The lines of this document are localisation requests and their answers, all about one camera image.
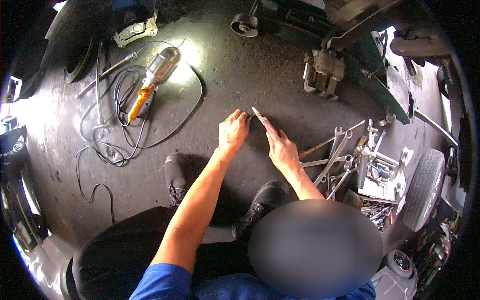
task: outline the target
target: black shoe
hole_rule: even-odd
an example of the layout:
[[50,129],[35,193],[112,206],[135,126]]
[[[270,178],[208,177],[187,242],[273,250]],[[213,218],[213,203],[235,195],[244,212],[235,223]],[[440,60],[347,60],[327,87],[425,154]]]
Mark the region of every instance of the black shoe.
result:
[[165,160],[165,179],[170,196],[168,202],[178,207],[192,185],[192,164],[185,154],[176,152]]
[[248,212],[232,226],[232,235],[243,239],[253,231],[254,225],[268,213],[279,207],[288,196],[290,187],[284,181],[270,181],[260,188]]

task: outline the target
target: yellow handle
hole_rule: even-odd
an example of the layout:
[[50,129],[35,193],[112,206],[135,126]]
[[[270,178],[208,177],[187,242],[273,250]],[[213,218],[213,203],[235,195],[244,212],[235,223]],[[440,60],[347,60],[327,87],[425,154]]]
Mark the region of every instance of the yellow handle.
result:
[[135,119],[138,116],[138,113],[140,112],[140,109],[144,105],[145,101],[151,96],[153,93],[153,89],[143,86],[140,91],[138,91],[138,98],[137,101],[132,106],[132,109],[130,109],[130,112],[128,113],[128,123],[131,123],[132,121],[135,121]]

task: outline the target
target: blue shirt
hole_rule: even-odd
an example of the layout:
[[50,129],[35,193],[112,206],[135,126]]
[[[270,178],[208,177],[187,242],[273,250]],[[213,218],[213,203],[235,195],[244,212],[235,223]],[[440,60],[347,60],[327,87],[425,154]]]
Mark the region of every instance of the blue shirt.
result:
[[[286,296],[249,274],[231,274],[207,280],[191,290],[192,276],[174,264],[154,264],[147,268],[130,300],[290,300]],[[374,300],[375,289],[369,280],[361,288],[338,297],[341,300]]]

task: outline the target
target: concrete floor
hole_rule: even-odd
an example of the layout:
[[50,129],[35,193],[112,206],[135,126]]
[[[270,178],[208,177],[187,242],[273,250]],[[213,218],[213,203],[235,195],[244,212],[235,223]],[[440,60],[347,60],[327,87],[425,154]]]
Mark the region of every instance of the concrete floor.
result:
[[[163,163],[168,154],[181,151],[192,158],[198,170],[206,164],[217,145],[217,126],[236,108],[250,112],[255,106],[271,122],[283,129],[297,144],[299,151],[318,144],[331,136],[336,126],[348,128],[360,120],[377,119],[382,109],[361,88],[347,80],[337,86],[339,100],[328,102],[317,95],[307,94],[302,88],[303,58],[305,51],[287,41],[271,35],[243,38],[233,33],[231,18],[247,12],[251,1],[205,0],[192,3],[186,16],[159,29],[155,37],[146,37],[130,43],[125,49],[110,46],[109,60],[119,61],[152,40],[166,40],[178,45],[190,37],[192,45],[182,46],[184,59],[201,75],[205,83],[205,98],[185,126],[161,145],[137,152],[128,165],[115,168],[102,163],[93,151],[87,150],[80,159],[81,181],[85,194],[96,183],[103,183],[113,192],[113,207],[117,221],[133,216],[156,205],[167,205]],[[83,201],[75,175],[75,153],[86,145],[79,135],[80,118],[86,108],[95,102],[94,89],[83,98],[74,95],[94,79],[94,64],[79,82],[65,84],[63,65],[49,63],[56,60],[60,45],[66,41],[53,41],[45,55],[45,68],[41,86],[30,99],[20,100],[12,112],[27,125],[28,150],[36,179],[36,193],[41,208],[54,234],[80,246],[98,232],[111,225],[108,194],[100,187],[91,204]],[[135,64],[145,64],[164,46],[151,46]],[[405,66],[398,63],[405,74]],[[433,120],[442,123],[440,95],[436,74],[424,68],[420,79],[408,79],[417,106]],[[102,82],[105,89],[107,82]],[[171,131],[190,111],[200,93],[199,85],[188,67],[179,67],[174,77],[160,87],[153,101],[151,123],[145,144],[151,143]],[[102,111],[112,111],[112,93],[102,98]],[[137,136],[138,124],[132,134]],[[96,125],[96,109],[83,125],[85,133]],[[102,140],[126,149],[120,125],[112,121],[110,132]],[[388,134],[380,151],[399,158],[407,146],[415,150],[406,169],[407,180],[421,154],[427,148],[439,148],[441,142],[436,131],[419,120],[410,125],[398,121],[385,127]],[[355,140],[362,129],[354,131]],[[305,161],[323,158],[327,149]],[[319,170],[308,170],[312,178]],[[268,142],[258,120],[252,120],[250,137],[238,153],[225,177],[212,225],[205,242],[232,240],[229,226],[245,213],[258,189],[267,181],[283,179],[268,157]]]

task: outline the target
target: tire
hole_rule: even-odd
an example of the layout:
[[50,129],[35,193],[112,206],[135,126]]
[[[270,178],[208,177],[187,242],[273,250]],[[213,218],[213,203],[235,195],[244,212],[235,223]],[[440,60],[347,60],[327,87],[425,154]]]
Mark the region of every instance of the tire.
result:
[[386,262],[388,268],[403,279],[409,279],[413,274],[413,261],[400,250],[391,250]]
[[411,230],[415,232],[420,230],[428,220],[440,193],[444,172],[443,153],[428,149],[415,169],[402,210],[403,223]]
[[438,82],[438,89],[440,90],[440,93],[442,93],[446,98],[448,98],[448,93],[445,88],[447,81],[445,80],[444,70],[442,67],[438,67],[437,82]]

